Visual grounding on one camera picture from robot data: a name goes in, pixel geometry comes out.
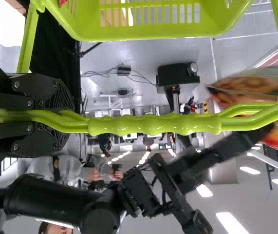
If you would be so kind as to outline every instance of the black device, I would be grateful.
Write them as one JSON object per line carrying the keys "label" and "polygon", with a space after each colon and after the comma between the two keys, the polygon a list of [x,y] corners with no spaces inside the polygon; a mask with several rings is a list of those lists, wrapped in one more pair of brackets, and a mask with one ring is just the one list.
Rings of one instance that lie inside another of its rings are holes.
{"label": "black device", "polygon": [[[170,163],[155,154],[145,164],[126,172],[121,182],[112,184],[103,193],[22,175],[0,190],[0,208],[7,215],[69,224],[82,234],[115,234],[126,215],[152,218],[161,214],[173,214],[185,234],[212,234],[203,214],[188,204],[186,193],[202,184],[208,168],[249,150],[272,128],[270,124],[258,130],[235,132],[201,153],[184,151]],[[154,180],[158,179],[163,187],[162,203],[142,174],[147,168],[153,170]]]}
{"label": "black device", "polygon": [[200,83],[197,71],[198,67],[194,62],[158,67],[156,76],[157,92],[163,94],[166,89],[182,84],[193,84],[194,88],[197,87]]}

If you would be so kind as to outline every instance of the gray hoodie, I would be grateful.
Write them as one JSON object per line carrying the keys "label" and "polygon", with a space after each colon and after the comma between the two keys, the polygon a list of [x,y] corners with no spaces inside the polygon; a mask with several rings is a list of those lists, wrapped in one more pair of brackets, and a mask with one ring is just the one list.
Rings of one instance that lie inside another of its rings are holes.
{"label": "gray hoodie", "polygon": [[[85,181],[88,177],[90,168],[84,168],[84,164],[79,161],[81,157],[85,160],[84,137],[79,134],[71,134],[69,140],[62,150],[54,153],[52,156],[59,158],[59,171],[61,176],[60,183],[75,186],[78,180]],[[43,156],[34,159],[18,159],[18,176],[23,173],[35,173],[45,176],[45,180],[54,181],[54,169],[52,156]],[[91,156],[90,162],[95,164],[95,168],[104,175],[108,175],[111,167],[107,164],[105,157]]]}

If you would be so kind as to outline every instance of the black hair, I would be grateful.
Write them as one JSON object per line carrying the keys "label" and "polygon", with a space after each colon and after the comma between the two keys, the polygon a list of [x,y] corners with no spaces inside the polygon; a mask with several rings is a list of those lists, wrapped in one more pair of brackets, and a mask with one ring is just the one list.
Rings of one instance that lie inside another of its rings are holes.
{"label": "black hair", "polygon": [[47,222],[42,222],[40,227],[39,227],[39,230],[38,230],[38,234],[45,234],[46,231],[47,231],[47,228],[48,228],[48,225],[49,223]]}
{"label": "black hair", "polygon": [[110,157],[111,156],[111,154],[109,152],[107,152],[106,150],[103,150],[102,152],[105,155],[105,157]]}

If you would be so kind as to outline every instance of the chip bag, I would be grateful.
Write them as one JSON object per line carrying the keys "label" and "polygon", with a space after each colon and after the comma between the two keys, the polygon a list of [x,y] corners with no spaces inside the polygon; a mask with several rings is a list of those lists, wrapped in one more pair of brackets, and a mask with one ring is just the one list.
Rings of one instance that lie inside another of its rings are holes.
{"label": "chip bag", "polygon": [[[236,104],[277,102],[278,66],[241,72],[208,85],[207,89],[223,110]],[[278,150],[278,121],[263,143]]]}

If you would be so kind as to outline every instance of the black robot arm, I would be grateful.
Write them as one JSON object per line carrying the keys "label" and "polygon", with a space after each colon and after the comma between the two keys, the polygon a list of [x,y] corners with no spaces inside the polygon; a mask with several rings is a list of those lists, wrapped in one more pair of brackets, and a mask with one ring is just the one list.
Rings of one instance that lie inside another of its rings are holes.
{"label": "black robot arm", "polygon": [[[124,174],[121,182],[103,193],[45,181],[34,175],[20,176],[0,193],[0,207],[7,215],[26,215],[78,228],[82,234],[115,234],[126,215],[155,217],[173,214],[186,234],[211,234],[212,227],[199,210],[193,210],[185,194],[202,184],[208,168],[249,150],[273,128],[236,132],[201,153],[166,163],[155,154],[145,164]],[[160,203],[142,170],[151,168],[163,187]]]}

